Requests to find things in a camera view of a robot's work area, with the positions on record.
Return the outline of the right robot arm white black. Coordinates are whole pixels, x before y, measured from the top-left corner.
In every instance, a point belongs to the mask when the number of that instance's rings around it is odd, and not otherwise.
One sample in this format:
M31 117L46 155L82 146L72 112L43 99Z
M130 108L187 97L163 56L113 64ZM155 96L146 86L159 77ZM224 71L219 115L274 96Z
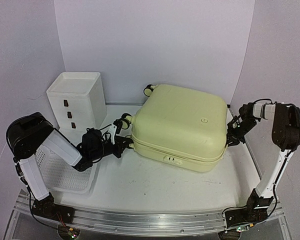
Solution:
M245 143L245 135L262 120L272 123L271 140L278 147L276 161L267 169L256 188L252 190L242 218L252 222L262 209L270 206L276 198L276 188L294 152L300 145L300 108L292 103L269 102L259 99L244 104L239 115L227 124L226 146Z

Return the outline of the pale yellow hard-shell suitcase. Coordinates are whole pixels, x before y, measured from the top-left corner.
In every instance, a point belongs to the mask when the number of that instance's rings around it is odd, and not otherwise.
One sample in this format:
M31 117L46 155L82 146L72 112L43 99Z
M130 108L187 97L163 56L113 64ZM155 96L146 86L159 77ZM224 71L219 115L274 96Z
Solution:
M130 147L139 155L205 173L227 149L227 104L219 96L169 84L148 85L135 115L121 116L132 127Z

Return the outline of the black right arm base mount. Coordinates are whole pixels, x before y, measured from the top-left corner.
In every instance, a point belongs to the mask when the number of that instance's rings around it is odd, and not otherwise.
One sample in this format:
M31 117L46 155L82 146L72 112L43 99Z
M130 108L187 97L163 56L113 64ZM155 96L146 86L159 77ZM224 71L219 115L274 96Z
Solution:
M245 206L228 207L222 211L221 216L225 219L227 230L244 225L256 225L267 220L275 211L277 204L275 189L270 198L265 198L259 196L254 188Z

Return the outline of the white three-drawer storage cabinet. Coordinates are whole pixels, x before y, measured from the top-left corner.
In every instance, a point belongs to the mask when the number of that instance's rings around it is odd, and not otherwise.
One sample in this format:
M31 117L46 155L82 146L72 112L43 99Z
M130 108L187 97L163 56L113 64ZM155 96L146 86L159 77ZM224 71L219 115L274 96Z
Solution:
M98 129L107 116L104 89L99 72L62 72L46 90L61 129Z

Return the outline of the white perforated plastic basket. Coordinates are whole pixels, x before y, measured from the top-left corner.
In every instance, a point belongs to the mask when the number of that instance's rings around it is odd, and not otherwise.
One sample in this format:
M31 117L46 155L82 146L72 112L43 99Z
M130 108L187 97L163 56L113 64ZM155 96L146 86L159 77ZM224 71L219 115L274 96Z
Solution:
M35 159L49 190L81 195L87 195L91 191L96 165L79 172L45 146L36 150Z

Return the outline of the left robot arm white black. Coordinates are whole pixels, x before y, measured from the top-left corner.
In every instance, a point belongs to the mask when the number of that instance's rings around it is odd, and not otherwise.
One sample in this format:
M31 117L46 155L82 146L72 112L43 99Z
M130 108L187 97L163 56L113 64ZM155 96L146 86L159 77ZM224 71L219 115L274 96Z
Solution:
M133 145L132 137L120 136L130 122L128 115L101 129L87 128L81 142L74 145L55 128L40 112L13 121L6 130L6 141L13 154L14 165L20 181L35 200L38 211L47 219L57 214L57 207L48 198L51 193L46 186L37 161L38 151L46 148L61 158L77 172L84 172L104 157L122 157L125 149Z

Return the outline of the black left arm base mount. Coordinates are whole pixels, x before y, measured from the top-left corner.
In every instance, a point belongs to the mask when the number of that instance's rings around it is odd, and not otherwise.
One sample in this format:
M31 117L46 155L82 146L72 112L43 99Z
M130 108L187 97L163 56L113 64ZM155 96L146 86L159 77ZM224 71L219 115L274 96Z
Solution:
M75 209L70 206L55 203L51 193L42 200L35 199L31 212L38 217L70 224L73 221Z

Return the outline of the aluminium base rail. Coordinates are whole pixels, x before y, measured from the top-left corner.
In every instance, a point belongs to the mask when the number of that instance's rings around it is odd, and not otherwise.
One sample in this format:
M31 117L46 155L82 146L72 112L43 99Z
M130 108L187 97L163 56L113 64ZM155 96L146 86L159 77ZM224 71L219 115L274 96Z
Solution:
M199 236L222 231L245 231L247 223L231 225L220 211L133 212L76 206L70 227L104 234L173 237Z

